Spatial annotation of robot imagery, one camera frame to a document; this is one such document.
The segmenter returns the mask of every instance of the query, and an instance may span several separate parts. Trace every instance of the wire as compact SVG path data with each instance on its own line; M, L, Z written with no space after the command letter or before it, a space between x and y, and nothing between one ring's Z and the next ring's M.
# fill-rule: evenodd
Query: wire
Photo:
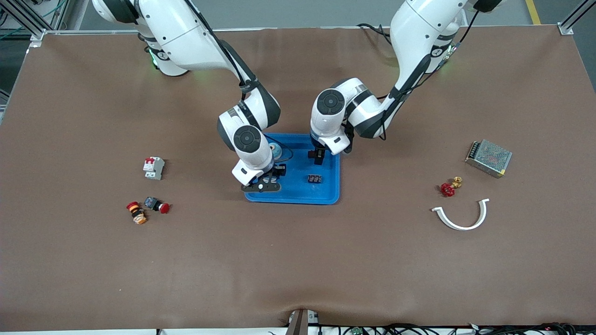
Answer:
M56 5L56 7L54 7L54 9L53 9L53 10L49 11L49 12L48 12L47 14L45 14L43 17L46 17L46 16L48 16L48 15L52 14L53 12L55 12L55 11L59 10L59 9L60 9L60 7L62 7L62 5L64 5L64 3L65 3L66 1L67 1L67 0L62 0L62 1L60 1L60 2L58 3L58 5Z
M290 157L288 157L288 158L284 158L284 159L282 159L282 160L276 160L276 161L275 161L276 163L287 162L287 161L289 161L290 159L294 158L294 150L292 150L290 147L288 147L287 145L285 145L285 144L284 144L284 143L282 143L282 142L279 142L278 140L276 140L275 138L273 138L273 137L271 137L271 136L269 136L269 135L267 135L267 134L263 134L263 135L265 135L265 137L267 137L269 140L271 140L271 141L273 141L273 142L275 142L275 143L279 144L281 148L285 148L286 150L288 150L288 151L290 152Z
M12 32L10 32L10 33L7 33L7 34L4 34L4 35L0 36L0 41L1 41L1 40L3 40L3 39L5 39L5 38L7 38L7 37L9 37L9 36L12 36L12 35L14 35L14 34L18 33L18 32L19 32L19 31L21 31L21 30L23 30L23 28L22 28L22 27L21 27L21 28L18 28L18 29L15 29L15 30L13 30L13 31L12 31Z
M8 20L8 13L5 12L2 8L0 8L0 20L2 20L2 23L0 23L0 27L6 23L6 20Z
M468 36L468 32L470 32L470 28L472 28L472 24L474 24L474 21L476 20L478 13L480 13L480 11L476 11L476 13L474 14L474 17L472 17L472 20L470 21L470 24L468 25L468 29L465 30L464 36L460 39L460 43L465 40L466 36Z
M383 25L379 24L378 28L381 30L381 34L383 34L383 37L385 38L385 41L387 41L387 43L389 43L389 45L393 45L391 44L391 41L389 40L389 34L385 34L385 30L383 29Z
M370 24L368 24L368 23L361 23L361 24L357 24L357 25L356 25L356 27L360 27L360 28L362 28L362 27L366 27L366 28L369 28L369 29L371 29L373 32L376 32L377 34L380 34L380 35L383 35L383 36L390 37L390 34L389 34L389 33L386 33L386 32L385 32L385 31L383 31L383 30L379 30L379 29L377 29L377 28L373 27L372 25L370 25Z

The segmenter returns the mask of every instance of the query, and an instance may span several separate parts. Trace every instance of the black component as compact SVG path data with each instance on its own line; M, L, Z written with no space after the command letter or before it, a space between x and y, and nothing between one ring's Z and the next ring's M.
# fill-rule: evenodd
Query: black component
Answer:
M240 108L246 119L249 121L249 124L251 126L257 127L259 130L262 130L259 126L259 122L257 122L257 120L254 118L253 112L250 111L250 108L246 105L244 101L240 101L238 103L238 107Z
M254 153L260 147L261 135L253 126L242 126L234 133L234 145L245 153Z
M347 79L342 79L338 82L336 82L335 84L333 84L333 86L331 88L338 88L341 84L347 82L348 80L350 80L351 78L347 78Z
M352 146L354 144L354 126L350 122L346 122L344 125L344 131L346 132L347 138L350 140L350 145L348 145L343 152L349 154L352 152Z
M149 41L149 42L157 42L157 39L156 39L156 38L153 38L153 37L146 37L146 36L143 36L143 40L145 40L145 41Z
M323 182L323 177L321 175L308 175L308 183L320 184L322 182Z
M163 61L166 61L166 60L169 60L170 59L170 57L167 56L167 53L165 51L163 51L163 50L154 49L154 48L152 48L150 46L149 46L149 50L151 50L151 53L155 57L157 57L157 58L159 58L159 59L161 59Z
M145 211L144 211L144 210L142 210L142 209L139 207L139 208L137 208L137 209L135 209L135 210L132 210L132 211L131 211L131 215L132 215L132 217L133 217L133 218L136 218L137 216L139 216L139 215L143 214L144 212L145 212Z
M333 88L326 89L319 95L316 108L323 115L335 115L345 106L343 94Z
M364 100L366 100L368 97L372 96L373 93L367 89L366 91L362 91L360 92L355 98L354 100L352 100L352 102L347 105L346 107L346 117L350 117L350 115L352 114L352 112L354 111L354 109L356 109L356 107L358 107L358 105L360 105Z
M154 197L147 197L147 199L145 199L145 207L156 212L159 212L159 206L161 205L163 205L163 203Z
M315 159L315 165L323 165L325 159L325 151L327 149L315 148L314 150L308 151L308 158Z
M478 2L474 4L474 9L483 13L488 13L494 10L501 1L502 0L478 0Z
M104 0L104 3L118 22L136 24L136 20L139 18L139 13L130 1Z
M327 151L327 148L325 148L325 146L319 143L319 141L315 140L312 136L311 142L312 145L315 146L315 149L308 151L308 158L314 159L315 165L323 165L323 160L325 159L325 151Z
M449 35L449 36L439 35L439 37L437 39L439 41L451 41L452 39L455 38L455 35L457 35L457 33L454 33L453 35Z
M285 164L274 165L273 169L259 177L255 183L251 183L248 186L242 185L241 190L246 193L277 192L281 190L281 184L277 180L285 176L285 172Z
M434 58L436 57L441 57L443 55L443 53L449 49L449 47L451 46L451 44L447 43L444 46L436 46L433 45L433 49L430 51L430 55Z
M238 65L240 65L242 70L244 70L244 72L246 72L246 74L250 78L250 80L247 80L246 82L241 82L241 88L243 86L248 85L248 87L256 87L259 90L261 98L263 99L263 104L265 105L265 111L267 112L267 128L276 124L277 121L279 121L281 115L280 105L277 104L273 96L265 89L265 87L260 83L260 81L257 80L257 77L250 70L248 65L246 65L246 63L240 57L240 55L238 55L236 50L234 50L232 46L228 44L226 41L221 40L221 44L225 47L228 53L231 54L231 57L233 57L236 60Z
M475 159L476 153L478 153L478 147L480 146L479 142L472 143L472 147L470 148L470 152L468 153L468 158Z
M228 133L225 132L224 124L220 119L218 119L218 134L219 137L222 138L225 145L227 145L230 150L234 151L234 146L232 145L232 142L229 140Z

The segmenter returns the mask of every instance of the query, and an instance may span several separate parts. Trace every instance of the white u-shaped bracket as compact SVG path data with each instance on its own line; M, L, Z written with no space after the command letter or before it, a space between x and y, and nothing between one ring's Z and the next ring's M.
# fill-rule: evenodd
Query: white u-shaped bracket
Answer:
M472 229L478 228L482 224L482 222L484 222L484 220L486 219L486 203L488 201L489 201L488 199L478 201L478 204L480 204L480 217L478 218L478 221L476 221L476 223L470 227L460 227L460 226L456 225L455 223L451 222L451 220L449 220L447 218L447 216L445 215L445 211L443 211L443 207L433 208L432 211L437 212L437 214L439 215L439 219L441 219L441 221L443 221L443 223L446 224L447 227L453 228L455 230L461 230L461 231L472 230Z

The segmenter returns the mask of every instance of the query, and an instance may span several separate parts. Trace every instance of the gray floor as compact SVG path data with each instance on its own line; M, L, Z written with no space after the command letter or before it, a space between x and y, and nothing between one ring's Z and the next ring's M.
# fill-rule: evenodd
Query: gray floor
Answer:
M17 80L29 41L0 41L0 88L10 92Z
M534 3L543 24L556 24L567 17L580 1L534 0ZM592 8L573 26L573 32L583 65L596 91L596 8Z

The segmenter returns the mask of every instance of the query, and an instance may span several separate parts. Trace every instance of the blue tray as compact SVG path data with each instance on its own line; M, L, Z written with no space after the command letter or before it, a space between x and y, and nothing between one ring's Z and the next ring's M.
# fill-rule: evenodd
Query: blue tray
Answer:
M308 158L313 150L311 136L305 134L267 134L294 150L294 157L282 164L287 165L285 176L279 179L281 190L277 192L245 193L246 199L261 203L334 204L339 200L339 160L328 151L323 165L314 164ZM321 175L320 184L308 183L308 175Z

